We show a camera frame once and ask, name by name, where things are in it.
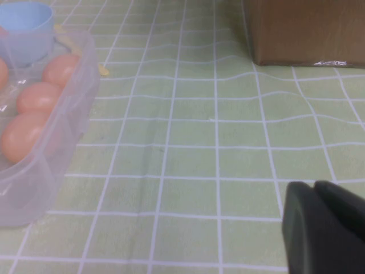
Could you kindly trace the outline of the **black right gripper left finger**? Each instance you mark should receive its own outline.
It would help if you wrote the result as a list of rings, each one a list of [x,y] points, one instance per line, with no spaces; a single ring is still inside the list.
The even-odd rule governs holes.
[[[287,185],[282,235],[289,273],[364,273],[364,239],[339,222],[314,185]]]

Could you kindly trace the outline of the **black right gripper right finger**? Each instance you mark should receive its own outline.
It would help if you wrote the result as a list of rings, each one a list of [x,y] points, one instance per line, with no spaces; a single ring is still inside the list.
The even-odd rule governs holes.
[[[328,181],[316,181],[314,190],[339,222],[364,239],[364,199]]]

